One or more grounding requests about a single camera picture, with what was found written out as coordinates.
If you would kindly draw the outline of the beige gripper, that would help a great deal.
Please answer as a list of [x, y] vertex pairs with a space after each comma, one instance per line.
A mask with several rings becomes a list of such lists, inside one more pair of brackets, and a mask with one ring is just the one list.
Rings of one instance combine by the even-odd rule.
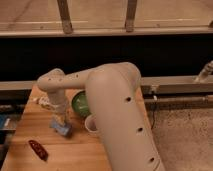
[[50, 98], [52, 106], [53, 118], [58, 124], [64, 124], [66, 121], [66, 114], [68, 110], [68, 99], [64, 98]]

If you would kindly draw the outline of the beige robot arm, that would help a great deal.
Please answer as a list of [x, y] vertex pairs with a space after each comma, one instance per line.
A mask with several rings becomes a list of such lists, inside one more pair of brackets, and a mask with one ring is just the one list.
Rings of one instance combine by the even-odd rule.
[[67, 89], [83, 89], [112, 171], [165, 171], [135, 93], [141, 74], [132, 63], [111, 63], [65, 74], [56, 68], [37, 80], [53, 105], [53, 121], [67, 123]]

